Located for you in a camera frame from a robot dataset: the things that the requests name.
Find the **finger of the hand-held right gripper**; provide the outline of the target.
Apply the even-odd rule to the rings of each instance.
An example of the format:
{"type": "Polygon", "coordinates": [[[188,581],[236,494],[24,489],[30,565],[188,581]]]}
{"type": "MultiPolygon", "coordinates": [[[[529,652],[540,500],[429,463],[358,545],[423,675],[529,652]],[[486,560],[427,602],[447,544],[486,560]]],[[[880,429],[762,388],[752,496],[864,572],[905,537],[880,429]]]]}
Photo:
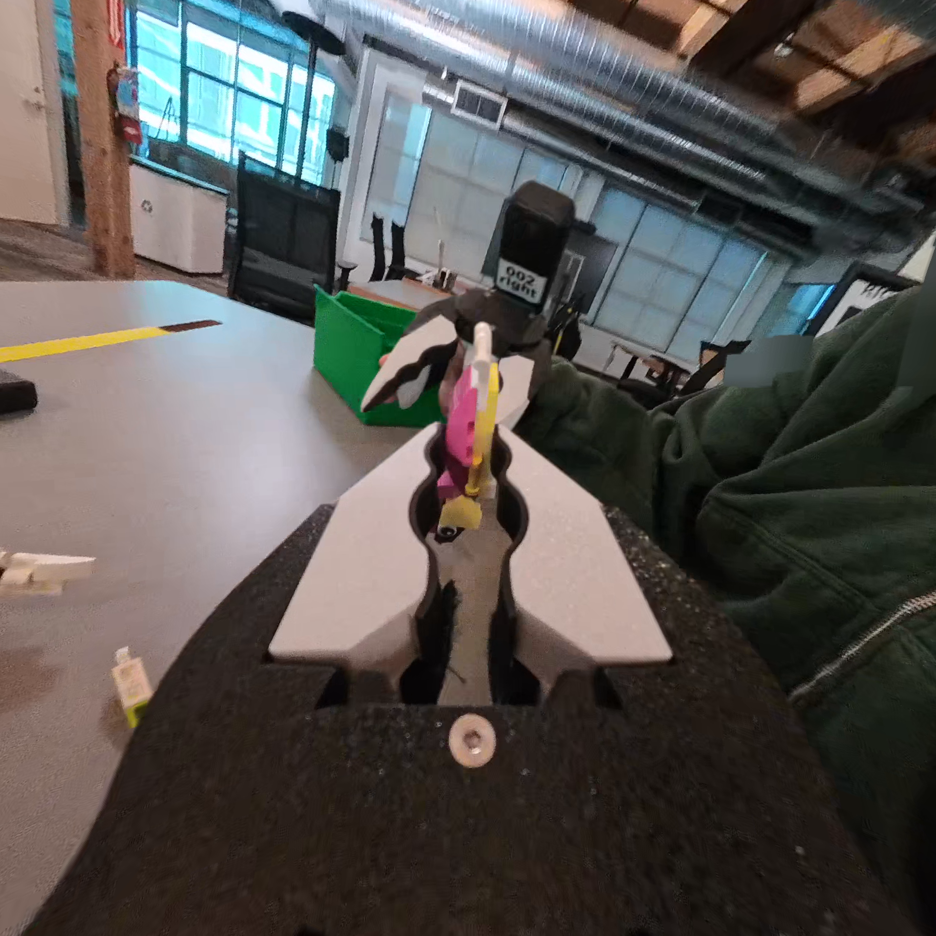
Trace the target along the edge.
{"type": "Polygon", "coordinates": [[[404,334],[379,366],[360,410],[369,412],[391,400],[402,408],[412,406],[427,385],[431,369],[437,364],[446,368],[458,344],[452,322],[424,322],[404,334]]]}
{"type": "Polygon", "coordinates": [[[498,362],[500,388],[496,412],[499,428],[513,428],[530,403],[534,361],[530,357],[502,357],[498,362]]]}

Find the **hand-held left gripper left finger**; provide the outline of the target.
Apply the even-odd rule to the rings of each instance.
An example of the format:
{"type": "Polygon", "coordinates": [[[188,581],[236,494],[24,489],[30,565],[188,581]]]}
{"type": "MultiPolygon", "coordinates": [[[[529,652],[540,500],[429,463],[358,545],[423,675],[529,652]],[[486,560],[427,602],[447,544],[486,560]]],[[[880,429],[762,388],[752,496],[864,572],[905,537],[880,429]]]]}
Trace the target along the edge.
{"type": "Polygon", "coordinates": [[[449,664],[449,595],[429,545],[440,518],[433,423],[334,505],[269,645],[275,663],[379,673],[438,692],[449,664]]]}

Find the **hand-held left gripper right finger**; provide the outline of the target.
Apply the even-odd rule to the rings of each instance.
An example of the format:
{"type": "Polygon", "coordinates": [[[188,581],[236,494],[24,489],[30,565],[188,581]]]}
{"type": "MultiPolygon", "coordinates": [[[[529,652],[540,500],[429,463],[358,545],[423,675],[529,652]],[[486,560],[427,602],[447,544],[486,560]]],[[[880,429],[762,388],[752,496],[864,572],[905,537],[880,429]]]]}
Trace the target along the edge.
{"type": "Polygon", "coordinates": [[[567,673],[669,663],[673,651],[602,504],[510,429],[491,454],[509,538],[488,635],[494,696],[546,696],[567,673]]]}

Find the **pink yellow lego parrot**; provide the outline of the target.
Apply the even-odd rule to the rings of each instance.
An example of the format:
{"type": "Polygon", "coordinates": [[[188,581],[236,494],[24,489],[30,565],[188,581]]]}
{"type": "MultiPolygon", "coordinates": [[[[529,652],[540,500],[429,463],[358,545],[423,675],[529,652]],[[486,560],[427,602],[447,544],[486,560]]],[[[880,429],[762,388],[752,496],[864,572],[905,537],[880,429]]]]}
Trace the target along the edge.
{"type": "Polygon", "coordinates": [[[496,491],[490,463],[501,380],[491,325],[482,322],[474,327],[473,354],[465,360],[448,410],[445,470],[437,480],[441,510],[435,540],[439,544],[478,530],[482,503],[496,491]]]}

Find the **lime white lego piece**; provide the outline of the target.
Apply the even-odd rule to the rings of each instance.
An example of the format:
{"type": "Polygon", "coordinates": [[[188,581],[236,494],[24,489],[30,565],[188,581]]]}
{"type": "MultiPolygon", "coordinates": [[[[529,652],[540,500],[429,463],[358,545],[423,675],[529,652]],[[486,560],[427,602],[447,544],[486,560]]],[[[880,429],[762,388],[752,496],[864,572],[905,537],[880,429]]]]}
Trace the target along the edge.
{"type": "Polygon", "coordinates": [[[135,730],[149,707],[154,690],[143,661],[130,647],[124,646],[114,652],[111,678],[127,724],[135,730]]]}

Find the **person's right hand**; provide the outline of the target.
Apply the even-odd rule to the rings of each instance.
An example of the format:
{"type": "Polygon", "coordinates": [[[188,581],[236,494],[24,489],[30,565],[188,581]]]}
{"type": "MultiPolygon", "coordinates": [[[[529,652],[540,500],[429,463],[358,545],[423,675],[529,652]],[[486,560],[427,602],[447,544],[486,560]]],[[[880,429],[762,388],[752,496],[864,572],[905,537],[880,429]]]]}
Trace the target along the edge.
{"type": "Polygon", "coordinates": [[[455,388],[462,378],[465,360],[465,346],[462,342],[456,345],[455,352],[448,362],[438,389],[438,402],[440,411],[445,419],[449,418],[455,388]]]}

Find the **green plastic bin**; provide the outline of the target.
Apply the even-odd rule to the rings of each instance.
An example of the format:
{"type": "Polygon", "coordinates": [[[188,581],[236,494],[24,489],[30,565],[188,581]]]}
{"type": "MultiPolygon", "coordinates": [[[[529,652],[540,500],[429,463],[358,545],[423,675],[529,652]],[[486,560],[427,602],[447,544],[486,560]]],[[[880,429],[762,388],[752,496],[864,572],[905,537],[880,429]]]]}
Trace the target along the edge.
{"type": "Polygon", "coordinates": [[[415,312],[346,291],[315,289],[313,366],[365,425],[422,429],[442,420],[436,389],[410,408],[382,404],[360,411],[364,393],[389,353],[414,321],[415,312]]]}

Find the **white vent grille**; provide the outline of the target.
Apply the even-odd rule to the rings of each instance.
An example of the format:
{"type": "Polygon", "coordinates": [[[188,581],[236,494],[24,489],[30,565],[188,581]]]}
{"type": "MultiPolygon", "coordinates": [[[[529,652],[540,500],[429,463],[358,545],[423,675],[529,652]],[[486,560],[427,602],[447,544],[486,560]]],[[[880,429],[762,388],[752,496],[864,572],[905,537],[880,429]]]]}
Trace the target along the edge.
{"type": "Polygon", "coordinates": [[[501,129],[508,98],[498,95],[465,78],[456,81],[450,114],[491,132],[501,129]]]}

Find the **black mesh office chair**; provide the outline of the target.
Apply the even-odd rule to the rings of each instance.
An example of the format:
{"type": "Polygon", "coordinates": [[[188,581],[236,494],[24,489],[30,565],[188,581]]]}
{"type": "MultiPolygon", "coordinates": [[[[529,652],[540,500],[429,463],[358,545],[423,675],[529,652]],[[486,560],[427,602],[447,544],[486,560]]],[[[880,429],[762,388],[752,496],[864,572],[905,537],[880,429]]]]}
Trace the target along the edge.
{"type": "Polygon", "coordinates": [[[333,291],[341,193],[240,152],[228,298],[313,326],[333,291]]]}

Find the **person's green jacket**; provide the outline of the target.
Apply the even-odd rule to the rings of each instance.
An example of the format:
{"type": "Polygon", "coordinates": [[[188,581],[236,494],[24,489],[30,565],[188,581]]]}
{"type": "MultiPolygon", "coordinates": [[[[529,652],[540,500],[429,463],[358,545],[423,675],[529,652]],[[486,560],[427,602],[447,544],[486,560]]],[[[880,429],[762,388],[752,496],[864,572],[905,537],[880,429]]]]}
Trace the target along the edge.
{"type": "Polygon", "coordinates": [[[934,301],[649,414],[656,541],[765,660],[873,869],[934,934],[934,301]]]}

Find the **white recycling cabinet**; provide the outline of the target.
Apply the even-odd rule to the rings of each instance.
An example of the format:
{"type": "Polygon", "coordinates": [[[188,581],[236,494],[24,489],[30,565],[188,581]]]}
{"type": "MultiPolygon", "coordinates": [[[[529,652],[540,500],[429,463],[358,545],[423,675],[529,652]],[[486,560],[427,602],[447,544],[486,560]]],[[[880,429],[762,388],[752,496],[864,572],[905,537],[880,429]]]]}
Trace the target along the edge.
{"type": "Polygon", "coordinates": [[[136,256],[180,273],[223,272],[227,190],[134,156],[130,194],[136,256]]]}

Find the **black floor lamp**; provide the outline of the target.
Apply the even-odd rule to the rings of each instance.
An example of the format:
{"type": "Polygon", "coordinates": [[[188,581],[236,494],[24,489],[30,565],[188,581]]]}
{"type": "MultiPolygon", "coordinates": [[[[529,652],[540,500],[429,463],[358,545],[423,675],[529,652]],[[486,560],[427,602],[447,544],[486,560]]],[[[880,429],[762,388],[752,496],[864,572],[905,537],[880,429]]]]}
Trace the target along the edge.
{"type": "Polygon", "coordinates": [[[345,41],[324,23],[313,19],[297,10],[286,10],[282,13],[287,27],[308,47],[306,80],[304,85],[303,103],[300,111],[300,127],[298,133],[298,151],[296,158],[295,180],[296,185],[302,180],[305,156],[308,144],[308,129],[312,101],[312,88],[316,71],[318,52],[323,49],[327,54],[341,57],[345,54],[345,41]]]}

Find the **large window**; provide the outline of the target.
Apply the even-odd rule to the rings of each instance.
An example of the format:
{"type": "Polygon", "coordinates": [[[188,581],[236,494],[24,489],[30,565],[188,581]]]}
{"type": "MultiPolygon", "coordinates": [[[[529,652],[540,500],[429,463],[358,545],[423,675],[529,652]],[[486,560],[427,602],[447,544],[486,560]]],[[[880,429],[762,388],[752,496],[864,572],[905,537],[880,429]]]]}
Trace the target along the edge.
{"type": "Polygon", "coordinates": [[[313,46],[270,2],[128,2],[126,23],[151,158],[159,140],[325,181],[340,97],[328,41],[313,46]]]}

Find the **yellow tape strip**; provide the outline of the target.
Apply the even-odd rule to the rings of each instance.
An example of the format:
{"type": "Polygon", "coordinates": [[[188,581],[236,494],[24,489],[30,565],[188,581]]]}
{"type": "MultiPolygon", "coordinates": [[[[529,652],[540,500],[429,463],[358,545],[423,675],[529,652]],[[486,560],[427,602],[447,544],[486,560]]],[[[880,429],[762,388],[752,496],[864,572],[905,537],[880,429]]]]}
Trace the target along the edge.
{"type": "Polygon", "coordinates": [[[69,353],[107,348],[117,345],[169,336],[177,333],[200,331],[222,325],[216,320],[197,320],[164,326],[146,326],[119,331],[108,331],[90,335],[58,338],[23,345],[1,348],[1,363],[11,364],[41,357],[55,357],[69,353]]]}

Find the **red fire extinguisher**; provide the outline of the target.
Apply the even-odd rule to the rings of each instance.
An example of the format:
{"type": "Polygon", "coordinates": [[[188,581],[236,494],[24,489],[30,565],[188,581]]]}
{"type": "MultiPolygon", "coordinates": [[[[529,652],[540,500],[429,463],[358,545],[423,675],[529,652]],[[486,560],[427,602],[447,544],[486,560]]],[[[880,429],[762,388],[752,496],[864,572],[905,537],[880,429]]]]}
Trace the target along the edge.
{"type": "Polygon", "coordinates": [[[113,64],[107,75],[107,85],[116,135],[131,146],[142,145],[137,70],[126,65],[113,64]]]}

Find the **black power strip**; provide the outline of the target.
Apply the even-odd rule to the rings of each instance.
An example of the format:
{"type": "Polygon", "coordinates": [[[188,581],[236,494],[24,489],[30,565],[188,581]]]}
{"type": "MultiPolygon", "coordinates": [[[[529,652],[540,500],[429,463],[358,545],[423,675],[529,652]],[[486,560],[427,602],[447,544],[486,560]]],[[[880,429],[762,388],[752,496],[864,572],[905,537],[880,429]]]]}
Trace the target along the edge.
{"type": "Polygon", "coordinates": [[[17,374],[1,369],[0,415],[18,415],[35,411],[39,404],[36,385],[17,374]]]}

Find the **white door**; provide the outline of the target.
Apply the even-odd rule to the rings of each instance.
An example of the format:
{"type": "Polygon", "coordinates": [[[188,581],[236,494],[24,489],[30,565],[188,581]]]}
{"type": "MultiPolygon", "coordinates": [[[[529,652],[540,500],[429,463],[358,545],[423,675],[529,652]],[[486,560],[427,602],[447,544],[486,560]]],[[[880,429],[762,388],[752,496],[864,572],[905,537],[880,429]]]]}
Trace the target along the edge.
{"type": "Polygon", "coordinates": [[[69,221],[52,1],[1,3],[1,217],[69,221]]]}

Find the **black wall screen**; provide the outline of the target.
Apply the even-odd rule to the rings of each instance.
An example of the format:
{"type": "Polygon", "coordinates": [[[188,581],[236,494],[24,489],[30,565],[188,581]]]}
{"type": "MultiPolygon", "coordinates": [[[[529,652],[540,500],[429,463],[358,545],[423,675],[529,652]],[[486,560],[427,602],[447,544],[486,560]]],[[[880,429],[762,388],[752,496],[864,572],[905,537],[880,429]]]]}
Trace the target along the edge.
{"type": "Polygon", "coordinates": [[[591,310],[619,245],[607,238],[582,229],[574,229],[566,244],[570,257],[564,299],[582,318],[591,310]]]}

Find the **silver air duct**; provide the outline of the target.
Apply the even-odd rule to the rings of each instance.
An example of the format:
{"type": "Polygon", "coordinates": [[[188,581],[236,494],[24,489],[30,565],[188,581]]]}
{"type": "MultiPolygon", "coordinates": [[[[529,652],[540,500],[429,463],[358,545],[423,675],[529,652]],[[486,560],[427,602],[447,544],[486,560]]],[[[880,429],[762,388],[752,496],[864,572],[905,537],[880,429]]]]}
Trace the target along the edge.
{"type": "Polygon", "coordinates": [[[802,174],[776,124],[666,67],[638,41],[566,2],[276,2],[483,77],[510,96],[601,128],[620,146],[721,182],[814,228],[842,212],[802,174]]]}

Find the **wooden post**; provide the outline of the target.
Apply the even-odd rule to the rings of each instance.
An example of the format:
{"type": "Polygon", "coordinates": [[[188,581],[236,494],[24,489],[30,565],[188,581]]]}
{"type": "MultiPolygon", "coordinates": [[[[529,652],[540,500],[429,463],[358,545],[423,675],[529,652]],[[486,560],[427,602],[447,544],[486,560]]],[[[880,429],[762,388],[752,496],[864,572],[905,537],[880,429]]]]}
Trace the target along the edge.
{"type": "Polygon", "coordinates": [[[107,75],[125,55],[107,36],[106,1],[72,1],[72,33],[78,89],[81,171],[86,240],[96,271],[132,281],[136,274],[126,143],[113,126],[107,75]]]}

